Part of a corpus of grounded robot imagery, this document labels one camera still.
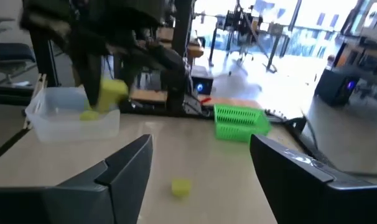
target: yellow cube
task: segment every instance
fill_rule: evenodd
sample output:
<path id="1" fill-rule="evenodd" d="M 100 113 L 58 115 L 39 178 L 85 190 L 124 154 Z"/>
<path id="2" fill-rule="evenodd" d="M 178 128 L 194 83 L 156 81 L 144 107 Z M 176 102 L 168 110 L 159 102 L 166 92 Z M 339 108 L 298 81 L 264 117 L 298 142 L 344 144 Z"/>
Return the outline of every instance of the yellow cube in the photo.
<path id="1" fill-rule="evenodd" d="M 99 112 L 97 111 L 84 111 L 80 116 L 81 121 L 96 121 L 99 119 Z"/>
<path id="2" fill-rule="evenodd" d="M 97 102 L 97 110 L 100 113 L 107 112 L 112 104 L 124 96 L 129 95 L 129 88 L 122 80 L 103 79 L 100 86 L 100 95 Z"/>
<path id="3" fill-rule="evenodd" d="M 192 188 L 191 180 L 174 179 L 172 180 L 172 194 L 176 197 L 185 197 L 190 195 Z"/>

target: floor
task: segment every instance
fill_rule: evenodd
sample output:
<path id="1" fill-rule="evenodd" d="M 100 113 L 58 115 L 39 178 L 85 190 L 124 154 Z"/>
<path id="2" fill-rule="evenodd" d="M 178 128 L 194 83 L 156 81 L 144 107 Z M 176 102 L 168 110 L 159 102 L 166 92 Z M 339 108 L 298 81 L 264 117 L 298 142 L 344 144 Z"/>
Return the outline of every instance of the floor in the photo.
<path id="1" fill-rule="evenodd" d="M 349 106 L 336 109 L 313 99 L 315 80 L 325 66 L 323 60 L 276 58 L 278 72 L 267 73 L 263 66 L 267 59 L 262 55 L 254 55 L 253 61 L 249 56 L 241 63 L 237 61 L 238 54 L 226 58 L 224 52 L 215 51 L 213 67 L 208 66 L 208 55 L 205 52 L 195 63 L 214 77 L 213 96 L 257 100 L 265 108 L 281 111 L 287 117 L 300 116 L 303 111 L 315 129 L 319 149 L 339 169 L 377 173 L 377 101 L 360 100 L 353 95 Z M 62 86 L 73 86 L 68 57 L 59 55 L 55 62 Z M 36 74 L 37 69 L 33 68 L 14 80 L 34 82 Z M 21 109 L 0 105 L 0 146 L 21 129 L 24 122 Z"/>

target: transparent plastic bin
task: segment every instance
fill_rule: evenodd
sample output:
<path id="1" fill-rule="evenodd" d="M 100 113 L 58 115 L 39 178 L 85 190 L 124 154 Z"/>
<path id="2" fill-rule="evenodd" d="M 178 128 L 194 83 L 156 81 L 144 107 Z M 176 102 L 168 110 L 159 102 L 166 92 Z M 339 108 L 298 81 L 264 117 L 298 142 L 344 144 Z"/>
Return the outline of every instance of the transparent plastic bin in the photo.
<path id="1" fill-rule="evenodd" d="M 44 88 L 32 99 L 26 115 L 42 142 L 104 139 L 118 135 L 120 112 L 116 107 L 101 114 L 99 120 L 80 121 L 87 102 L 82 88 Z"/>

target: white wall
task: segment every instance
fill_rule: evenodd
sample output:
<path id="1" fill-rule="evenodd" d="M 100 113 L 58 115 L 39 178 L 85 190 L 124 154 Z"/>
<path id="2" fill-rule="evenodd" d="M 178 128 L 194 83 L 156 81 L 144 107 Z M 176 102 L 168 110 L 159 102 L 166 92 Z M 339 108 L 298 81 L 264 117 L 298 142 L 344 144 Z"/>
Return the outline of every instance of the white wall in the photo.
<path id="1" fill-rule="evenodd" d="M 3 22 L 2 25 L 12 28 L 3 32 L 0 36 L 1 42 L 25 43 L 31 46 L 31 39 L 28 32 L 20 30 L 19 15 L 21 12 L 22 0 L 0 0 L 0 16 L 11 17 L 14 22 Z"/>

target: green basket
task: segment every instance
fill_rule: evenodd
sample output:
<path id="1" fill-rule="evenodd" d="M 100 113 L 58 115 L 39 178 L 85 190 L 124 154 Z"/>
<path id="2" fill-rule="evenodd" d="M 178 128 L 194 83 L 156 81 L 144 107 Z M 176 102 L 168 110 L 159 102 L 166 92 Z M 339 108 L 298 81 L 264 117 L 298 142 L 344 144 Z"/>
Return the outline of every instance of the green basket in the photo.
<path id="1" fill-rule="evenodd" d="M 252 134 L 267 135 L 271 125 L 263 110 L 214 105 L 216 138 L 249 142 Z"/>

